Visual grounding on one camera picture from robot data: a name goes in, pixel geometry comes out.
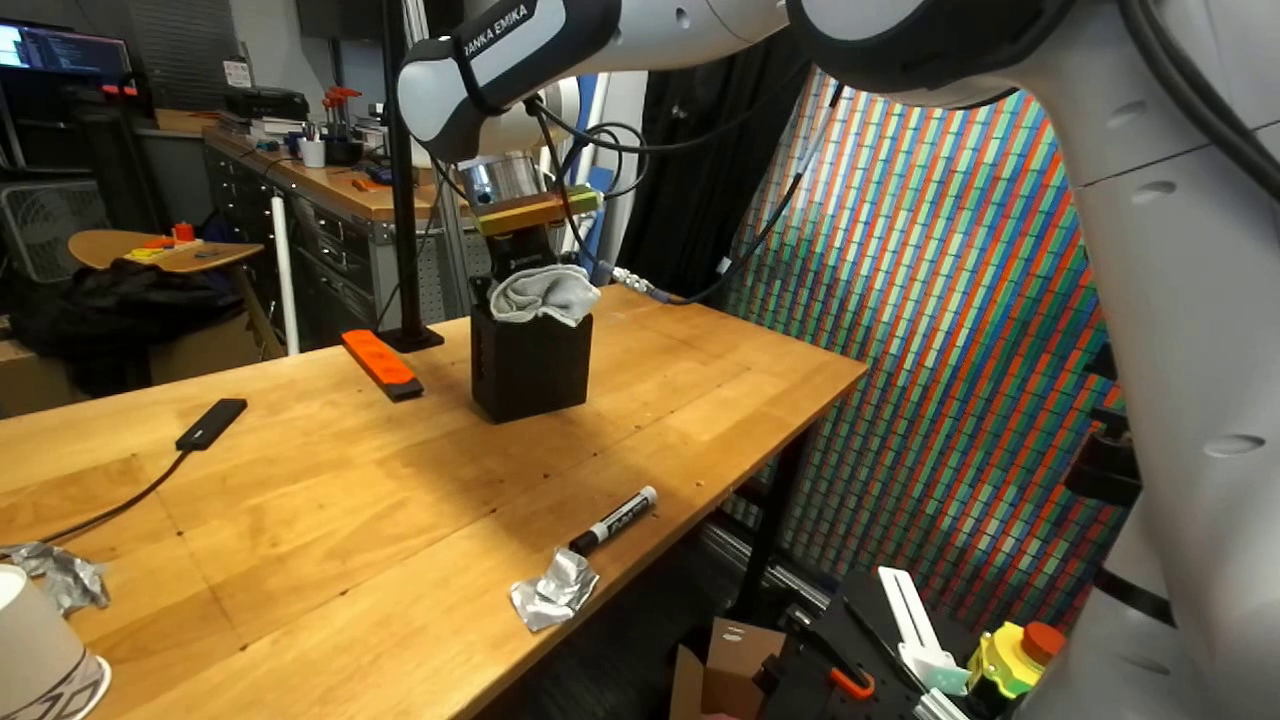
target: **black box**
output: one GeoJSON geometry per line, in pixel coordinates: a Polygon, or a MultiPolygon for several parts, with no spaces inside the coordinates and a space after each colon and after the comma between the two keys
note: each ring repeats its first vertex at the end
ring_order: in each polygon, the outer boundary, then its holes
{"type": "Polygon", "coordinates": [[[593,315],[563,327],[553,315],[501,322],[473,305],[473,397],[489,418],[506,424],[590,399],[593,315]]]}

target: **marker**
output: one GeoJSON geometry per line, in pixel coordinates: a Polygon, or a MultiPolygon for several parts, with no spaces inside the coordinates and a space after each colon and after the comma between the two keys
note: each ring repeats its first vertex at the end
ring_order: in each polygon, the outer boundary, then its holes
{"type": "Polygon", "coordinates": [[[607,544],[626,527],[634,527],[650,506],[655,505],[655,487],[643,483],[634,499],[626,499],[617,511],[586,527],[568,547],[580,554],[593,554],[593,547],[607,544]]]}

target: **patterned fabric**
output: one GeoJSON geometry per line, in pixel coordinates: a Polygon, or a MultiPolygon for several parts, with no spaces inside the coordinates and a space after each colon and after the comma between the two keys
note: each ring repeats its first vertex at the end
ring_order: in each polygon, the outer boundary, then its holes
{"type": "Polygon", "coordinates": [[[813,77],[750,226],[810,180],[728,313],[869,360],[816,427],[786,547],[824,575],[900,564],[963,623],[1061,619],[1121,511],[1061,487],[1116,388],[1061,140],[1034,95],[900,106],[813,77]]]}

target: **white cup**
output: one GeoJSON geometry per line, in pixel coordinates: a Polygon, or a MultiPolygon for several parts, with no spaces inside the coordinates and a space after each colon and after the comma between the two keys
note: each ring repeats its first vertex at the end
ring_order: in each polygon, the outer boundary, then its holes
{"type": "Polygon", "coordinates": [[[321,137],[301,137],[297,153],[306,156],[309,168],[325,168],[325,140],[321,137]]]}
{"type": "Polygon", "coordinates": [[[25,569],[0,564],[0,717],[87,717],[112,666],[83,650],[69,619],[25,569]]]}

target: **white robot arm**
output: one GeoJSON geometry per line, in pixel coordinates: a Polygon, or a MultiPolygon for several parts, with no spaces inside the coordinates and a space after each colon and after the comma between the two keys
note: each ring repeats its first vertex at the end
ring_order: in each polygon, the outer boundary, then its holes
{"type": "Polygon", "coordinates": [[[463,160],[483,115],[555,77],[786,27],[909,103],[1029,87],[1063,137],[1144,495],[1023,717],[1280,717],[1280,4],[496,0],[418,38],[401,106],[463,160]]]}

